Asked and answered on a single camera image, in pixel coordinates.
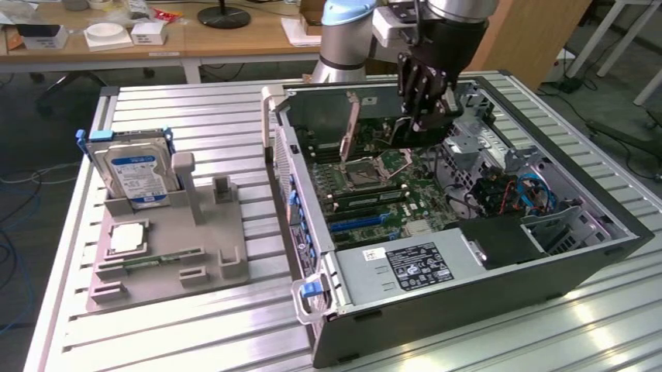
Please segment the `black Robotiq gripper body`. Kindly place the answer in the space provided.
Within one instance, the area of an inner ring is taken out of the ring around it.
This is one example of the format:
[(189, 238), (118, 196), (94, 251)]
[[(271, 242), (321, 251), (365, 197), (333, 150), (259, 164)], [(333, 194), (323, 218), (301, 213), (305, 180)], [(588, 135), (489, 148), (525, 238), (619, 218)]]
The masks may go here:
[(409, 47), (412, 60), (424, 71), (433, 71), (448, 84), (455, 84), (475, 56), (488, 24), (487, 19), (475, 23), (423, 19), (419, 42)]

